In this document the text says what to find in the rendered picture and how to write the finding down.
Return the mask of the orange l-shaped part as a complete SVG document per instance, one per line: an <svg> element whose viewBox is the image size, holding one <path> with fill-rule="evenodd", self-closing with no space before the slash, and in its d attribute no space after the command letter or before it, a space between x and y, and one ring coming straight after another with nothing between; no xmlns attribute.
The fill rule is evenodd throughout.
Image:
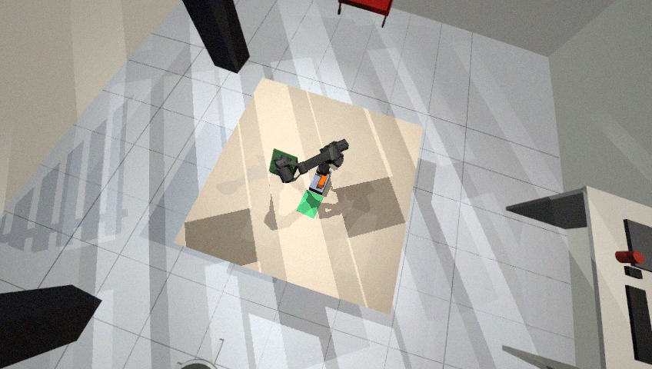
<svg viewBox="0 0 652 369"><path fill-rule="evenodd" d="M319 175L320 175L320 174L319 174ZM324 183L325 183L325 181L326 181L326 179L327 179L327 177L328 177L328 174L327 174L327 176L324 176L324 175L320 175L320 176L321 176L321 180L320 180L319 183L318 183L318 187L319 187L319 188L322 188L323 185L324 185Z"/></svg>

